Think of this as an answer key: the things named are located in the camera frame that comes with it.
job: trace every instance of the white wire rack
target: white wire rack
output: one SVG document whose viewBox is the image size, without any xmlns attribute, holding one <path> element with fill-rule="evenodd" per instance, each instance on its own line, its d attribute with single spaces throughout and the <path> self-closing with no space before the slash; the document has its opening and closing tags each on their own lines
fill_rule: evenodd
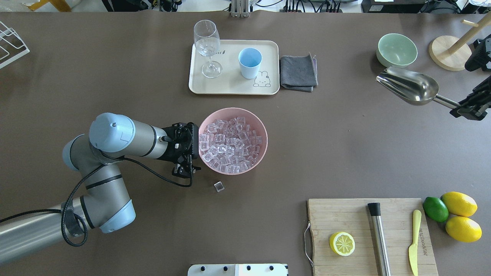
<svg viewBox="0 0 491 276">
<path fill-rule="evenodd" d="M 29 53 L 17 32 L 0 21 L 0 69 Z"/>
</svg>

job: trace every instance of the gray cloth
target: gray cloth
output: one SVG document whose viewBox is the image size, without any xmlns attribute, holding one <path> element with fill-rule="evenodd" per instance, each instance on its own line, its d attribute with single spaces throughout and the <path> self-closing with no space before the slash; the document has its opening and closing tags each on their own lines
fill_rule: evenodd
<svg viewBox="0 0 491 276">
<path fill-rule="evenodd" d="M 288 90 L 312 92 L 317 86 L 317 62 L 307 56 L 285 55 L 280 58 L 280 83 Z"/>
</svg>

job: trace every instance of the yellow knife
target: yellow knife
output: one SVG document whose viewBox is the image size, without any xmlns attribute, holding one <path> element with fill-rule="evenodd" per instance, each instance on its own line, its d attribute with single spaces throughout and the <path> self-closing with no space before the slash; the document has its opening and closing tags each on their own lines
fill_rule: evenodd
<svg viewBox="0 0 491 276">
<path fill-rule="evenodd" d="M 418 235 L 421 226 L 421 211 L 414 210 L 412 213 L 412 245 L 409 246 L 409 264 L 414 276 L 418 276 Z"/>
</svg>

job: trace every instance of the cutting board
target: cutting board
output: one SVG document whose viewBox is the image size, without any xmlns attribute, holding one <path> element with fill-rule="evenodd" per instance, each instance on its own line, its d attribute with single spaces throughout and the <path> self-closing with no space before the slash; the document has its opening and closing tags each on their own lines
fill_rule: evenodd
<svg viewBox="0 0 491 276">
<path fill-rule="evenodd" d="M 376 245 L 367 203 L 380 202 L 382 225 L 393 276 L 411 276 L 408 247 L 412 243 L 412 212 L 423 214 L 418 242 L 419 276 L 437 276 L 435 256 L 420 198 L 309 199 L 308 213 L 313 244 L 314 276 L 378 276 Z M 350 233 L 355 251 L 347 257 L 335 254 L 329 237 Z"/>
</svg>

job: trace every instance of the yellow lemon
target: yellow lemon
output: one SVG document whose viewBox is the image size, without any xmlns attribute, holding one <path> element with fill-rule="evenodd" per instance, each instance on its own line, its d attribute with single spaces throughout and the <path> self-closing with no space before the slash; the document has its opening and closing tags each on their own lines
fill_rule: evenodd
<svg viewBox="0 0 491 276">
<path fill-rule="evenodd" d="M 470 218 L 453 217 L 445 226 L 447 233 L 460 242 L 472 243 L 479 240 L 483 234 L 479 224 Z"/>
<path fill-rule="evenodd" d="M 448 212 L 456 216 L 470 217 L 477 210 L 476 201 L 459 192 L 448 192 L 441 196 L 441 201 L 447 206 Z"/>
<path fill-rule="evenodd" d="M 336 232 L 329 238 L 329 245 L 334 253 L 349 256 L 355 250 L 355 239 L 346 232 Z"/>
</svg>

